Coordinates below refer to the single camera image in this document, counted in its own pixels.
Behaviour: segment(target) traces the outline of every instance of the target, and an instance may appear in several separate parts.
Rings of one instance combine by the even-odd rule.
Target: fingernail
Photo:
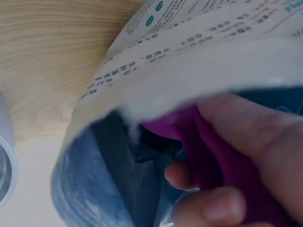
[[[242,207],[238,192],[225,192],[217,195],[204,208],[204,215],[209,221],[226,221],[241,215]]]

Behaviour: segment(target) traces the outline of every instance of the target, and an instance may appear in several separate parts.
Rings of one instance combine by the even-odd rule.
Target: white cup
[[[13,194],[18,178],[14,132],[4,95],[0,92],[0,209]]]

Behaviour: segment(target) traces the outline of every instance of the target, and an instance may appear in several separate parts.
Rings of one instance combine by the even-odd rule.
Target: wooden table
[[[12,117],[19,179],[0,226],[64,226],[49,177],[66,126],[107,48],[143,0],[0,1],[0,90]]]

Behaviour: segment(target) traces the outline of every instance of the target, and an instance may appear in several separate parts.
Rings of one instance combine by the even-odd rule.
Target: purple object
[[[225,142],[196,107],[170,113],[143,126],[155,134],[182,142],[201,190],[225,185],[242,191],[247,201],[244,223],[292,225],[282,206],[264,187],[251,160]]]

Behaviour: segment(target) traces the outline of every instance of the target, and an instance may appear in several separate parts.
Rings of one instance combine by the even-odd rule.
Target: hand
[[[260,106],[232,94],[218,95],[198,105],[217,133],[252,159],[263,183],[298,222],[303,223],[303,117]],[[197,189],[185,161],[165,170],[178,189]],[[245,198],[235,188],[193,193],[173,210],[176,227],[270,227],[268,223],[241,225]]]

